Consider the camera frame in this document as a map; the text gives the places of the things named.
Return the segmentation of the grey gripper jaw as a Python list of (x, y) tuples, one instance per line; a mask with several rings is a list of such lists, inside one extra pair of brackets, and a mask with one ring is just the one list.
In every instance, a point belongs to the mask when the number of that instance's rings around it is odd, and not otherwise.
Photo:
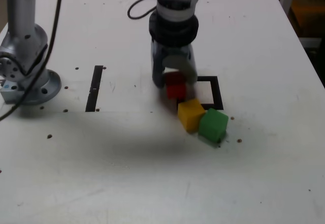
[(190, 45), (190, 59), (186, 59), (179, 55), (171, 55), (163, 59), (165, 68), (176, 69), (180, 71), (186, 78), (188, 84), (197, 82), (198, 74), (193, 53), (193, 48)]

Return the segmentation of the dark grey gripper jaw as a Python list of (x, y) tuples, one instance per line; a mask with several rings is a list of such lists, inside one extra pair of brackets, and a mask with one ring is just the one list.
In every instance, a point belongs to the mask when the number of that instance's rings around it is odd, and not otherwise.
[(152, 80), (157, 88), (165, 86), (165, 66), (163, 59), (167, 57), (167, 51), (164, 46), (157, 43), (155, 40), (151, 41), (151, 64), (152, 64)]

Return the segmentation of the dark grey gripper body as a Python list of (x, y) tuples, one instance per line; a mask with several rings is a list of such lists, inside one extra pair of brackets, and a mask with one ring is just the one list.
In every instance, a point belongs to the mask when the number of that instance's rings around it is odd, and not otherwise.
[(162, 45), (161, 53), (163, 59), (171, 55), (179, 55), (186, 59), (190, 59), (190, 45), (186, 45), (182, 47), (171, 47), (171, 46)]

